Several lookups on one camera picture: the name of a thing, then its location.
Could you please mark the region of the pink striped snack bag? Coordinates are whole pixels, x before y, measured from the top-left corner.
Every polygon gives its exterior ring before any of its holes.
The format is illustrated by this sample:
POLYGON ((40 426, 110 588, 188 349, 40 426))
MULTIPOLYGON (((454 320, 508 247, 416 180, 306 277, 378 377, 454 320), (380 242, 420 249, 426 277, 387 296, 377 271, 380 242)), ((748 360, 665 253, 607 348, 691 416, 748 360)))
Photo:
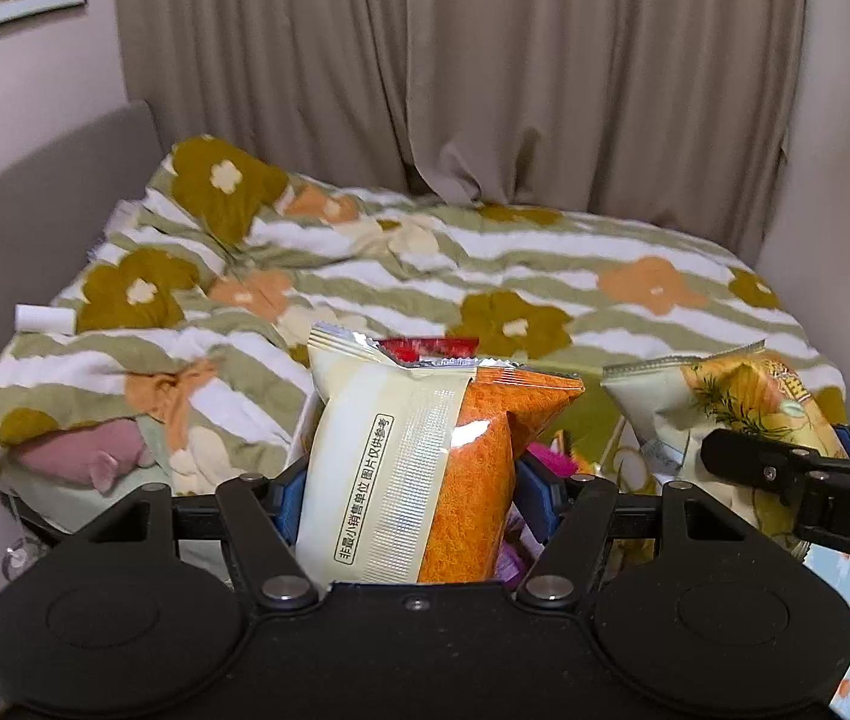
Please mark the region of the pink striped snack bag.
POLYGON ((570 505, 565 481, 580 472, 575 461, 533 442, 516 462, 516 488, 507 512, 495 564, 495 578, 518 589, 570 505))

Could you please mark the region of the red snack bag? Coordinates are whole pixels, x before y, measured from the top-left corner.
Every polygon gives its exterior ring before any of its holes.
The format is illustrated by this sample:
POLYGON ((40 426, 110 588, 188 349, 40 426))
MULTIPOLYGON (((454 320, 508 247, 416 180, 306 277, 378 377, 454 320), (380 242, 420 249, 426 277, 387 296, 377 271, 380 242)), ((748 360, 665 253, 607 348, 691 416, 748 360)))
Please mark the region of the red snack bag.
POLYGON ((422 362, 428 359, 466 359, 477 353, 479 340, 469 337, 394 337, 376 344, 397 362, 422 362))

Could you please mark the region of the floral striped quilt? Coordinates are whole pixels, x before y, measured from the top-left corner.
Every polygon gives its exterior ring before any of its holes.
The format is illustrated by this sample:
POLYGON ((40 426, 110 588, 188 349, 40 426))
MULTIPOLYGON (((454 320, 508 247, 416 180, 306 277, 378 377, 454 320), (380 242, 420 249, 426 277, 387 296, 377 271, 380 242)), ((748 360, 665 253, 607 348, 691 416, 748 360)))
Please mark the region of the floral striped quilt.
POLYGON ((586 392, 560 429, 581 466, 617 481, 624 421, 599 383, 614 364, 760 343, 830 421, 845 416, 839 369, 721 245, 575 211, 334 187, 208 135, 171 148, 55 305, 72 330, 18 333, 0 353, 0 488, 66 530, 106 498, 30 472, 18 447, 134 419, 151 473, 180 491, 207 491, 213 466, 274 476, 295 455, 319 322, 477 338, 481 355, 578 374, 586 392))

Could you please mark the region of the pale green snack bag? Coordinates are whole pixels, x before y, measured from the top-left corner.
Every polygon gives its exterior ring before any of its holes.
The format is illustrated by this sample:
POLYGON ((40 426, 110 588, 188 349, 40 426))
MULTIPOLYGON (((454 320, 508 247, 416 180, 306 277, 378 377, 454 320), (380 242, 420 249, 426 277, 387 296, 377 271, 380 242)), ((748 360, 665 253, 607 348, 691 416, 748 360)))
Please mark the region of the pale green snack bag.
POLYGON ((601 385, 627 421, 612 468, 629 491, 673 479, 697 484, 798 559, 795 512, 752 484, 723 481, 699 458, 705 436, 729 429, 846 458, 834 427, 791 367, 760 343, 710 358, 669 356, 603 369, 601 385))

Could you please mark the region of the beige curtain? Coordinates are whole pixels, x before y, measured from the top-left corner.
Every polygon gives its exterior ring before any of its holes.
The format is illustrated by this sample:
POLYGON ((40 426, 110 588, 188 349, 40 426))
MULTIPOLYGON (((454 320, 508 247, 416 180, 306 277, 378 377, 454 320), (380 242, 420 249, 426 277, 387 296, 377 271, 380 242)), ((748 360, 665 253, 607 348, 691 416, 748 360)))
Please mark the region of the beige curtain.
POLYGON ((116 0, 164 143, 337 185, 544 205, 754 260, 806 0, 116 0))

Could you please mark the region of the grey bed headboard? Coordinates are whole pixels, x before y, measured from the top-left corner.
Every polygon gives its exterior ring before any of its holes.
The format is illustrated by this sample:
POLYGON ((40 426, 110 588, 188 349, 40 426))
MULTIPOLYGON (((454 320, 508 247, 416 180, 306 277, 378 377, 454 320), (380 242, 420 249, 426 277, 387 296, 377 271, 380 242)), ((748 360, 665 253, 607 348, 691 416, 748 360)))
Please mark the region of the grey bed headboard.
POLYGON ((150 107, 135 101, 0 172, 0 351, 13 309, 67 286, 114 206, 142 197, 161 156, 150 107))

